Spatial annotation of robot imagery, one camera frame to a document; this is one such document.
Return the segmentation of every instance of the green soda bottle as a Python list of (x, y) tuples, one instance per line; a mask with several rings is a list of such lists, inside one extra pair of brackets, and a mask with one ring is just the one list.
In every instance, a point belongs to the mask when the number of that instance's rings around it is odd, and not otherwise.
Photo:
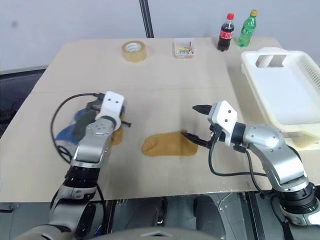
[(250, 16), (244, 21), (244, 24), (241, 30), (241, 35), (238, 38), (238, 42), (237, 42), (239, 47), (247, 47), (249, 45), (250, 39), (256, 29), (257, 15), (258, 15), (258, 11), (253, 9), (250, 13)]

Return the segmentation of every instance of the wooden table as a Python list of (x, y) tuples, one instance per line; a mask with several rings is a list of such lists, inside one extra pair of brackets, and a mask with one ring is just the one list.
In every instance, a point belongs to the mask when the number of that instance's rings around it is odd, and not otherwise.
[[(219, 177), (210, 172), (208, 150), (199, 147), (193, 157), (148, 157), (141, 153), (144, 140), (154, 134), (185, 129), (209, 139), (206, 116), (192, 106), (227, 100), (238, 111), (239, 121), (262, 123), (263, 119), (248, 82), (240, 72), (244, 50), (280, 47), (274, 38), (253, 38), (250, 47), (232, 41), (227, 52), (216, 49), (216, 40), (196, 38), (193, 59), (173, 57), (171, 38), (140, 39), (148, 57), (138, 63), (122, 57), (127, 39), (87, 39), (67, 43), (37, 82), (0, 141), (0, 202), (49, 202), (64, 180), (68, 165), (56, 153), (49, 124), (58, 105), (78, 93), (114, 91), (124, 95), (125, 118), (120, 145), (100, 172), (104, 197), (130, 199), (254, 190), (250, 176)], [(92, 97), (70, 101), (57, 116), (54, 131), (66, 127), (75, 112)], [(311, 181), (320, 183), (319, 151), (301, 152)], [(222, 173), (248, 171), (244, 154), (223, 143), (216, 145), (214, 166)], [(253, 168), (261, 172), (252, 154)], [(265, 177), (256, 177), (270, 188)]]

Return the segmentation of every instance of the white plastic basket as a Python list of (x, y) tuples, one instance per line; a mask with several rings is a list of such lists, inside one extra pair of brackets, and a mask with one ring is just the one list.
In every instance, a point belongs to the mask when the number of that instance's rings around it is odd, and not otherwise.
[(320, 68), (312, 58), (264, 47), (243, 52), (241, 61), (265, 121), (297, 150), (320, 149)]

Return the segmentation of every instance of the packing tape roll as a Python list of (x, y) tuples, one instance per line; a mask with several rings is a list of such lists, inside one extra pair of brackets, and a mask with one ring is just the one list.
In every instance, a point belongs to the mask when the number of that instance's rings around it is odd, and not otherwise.
[(122, 55), (128, 62), (140, 62), (147, 58), (146, 46), (142, 41), (128, 41), (122, 45)]

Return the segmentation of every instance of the coca-cola bottle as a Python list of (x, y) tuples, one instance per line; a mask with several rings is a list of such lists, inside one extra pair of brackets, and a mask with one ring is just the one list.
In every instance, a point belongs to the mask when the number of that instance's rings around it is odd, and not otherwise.
[(218, 50), (222, 52), (229, 49), (232, 32), (235, 30), (235, 25), (233, 23), (234, 17), (235, 15), (233, 13), (228, 13), (225, 23), (221, 26)]

